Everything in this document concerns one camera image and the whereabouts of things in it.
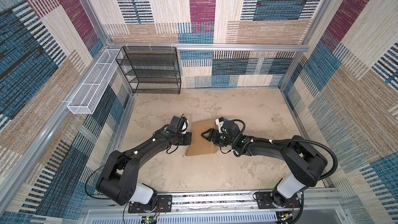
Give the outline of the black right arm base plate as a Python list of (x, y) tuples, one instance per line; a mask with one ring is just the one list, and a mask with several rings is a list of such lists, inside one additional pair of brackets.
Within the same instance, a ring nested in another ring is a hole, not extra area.
[(286, 199), (271, 191), (257, 191), (252, 195), (253, 199), (257, 202), (259, 209), (274, 209), (274, 208), (294, 208), (301, 207), (301, 198), (295, 194), (292, 198)]

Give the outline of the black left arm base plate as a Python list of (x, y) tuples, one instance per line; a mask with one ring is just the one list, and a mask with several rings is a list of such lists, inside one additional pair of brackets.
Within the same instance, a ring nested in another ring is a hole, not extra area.
[(147, 204), (132, 203), (129, 205), (129, 214), (141, 213), (169, 213), (172, 210), (173, 196), (172, 195), (156, 195), (150, 199)]

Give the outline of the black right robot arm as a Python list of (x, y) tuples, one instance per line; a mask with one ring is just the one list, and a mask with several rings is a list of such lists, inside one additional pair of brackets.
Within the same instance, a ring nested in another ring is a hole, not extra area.
[(329, 150), (318, 142), (301, 136), (291, 139), (271, 140), (244, 134), (246, 125), (241, 120), (223, 120), (218, 129), (209, 129), (201, 137), (222, 148), (230, 146), (234, 156), (265, 156), (283, 160), (290, 173), (283, 177), (269, 194), (271, 203), (278, 208), (286, 207), (301, 190), (316, 186), (319, 180), (329, 176), (324, 173), (328, 161), (316, 149)]

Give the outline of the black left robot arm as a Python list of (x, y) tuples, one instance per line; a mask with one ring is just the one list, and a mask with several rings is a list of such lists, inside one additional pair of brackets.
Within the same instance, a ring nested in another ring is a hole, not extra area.
[(150, 139), (135, 148), (120, 152), (113, 151), (96, 183), (96, 190), (119, 205), (131, 200), (137, 190), (140, 168), (151, 158), (171, 146), (189, 146), (192, 133), (159, 129)]

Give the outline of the brown cardboard box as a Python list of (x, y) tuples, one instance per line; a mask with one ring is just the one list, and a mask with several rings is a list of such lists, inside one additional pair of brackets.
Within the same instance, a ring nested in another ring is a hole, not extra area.
[(199, 155), (208, 155), (217, 153), (217, 146), (215, 146), (212, 142), (203, 138), (201, 134), (203, 132), (208, 131), (209, 129), (215, 129), (216, 124), (214, 120), (205, 120), (194, 122), (192, 124), (192, 139), (191, 145), (188, 147), (186, 151), (187, 157), (199, 156)]

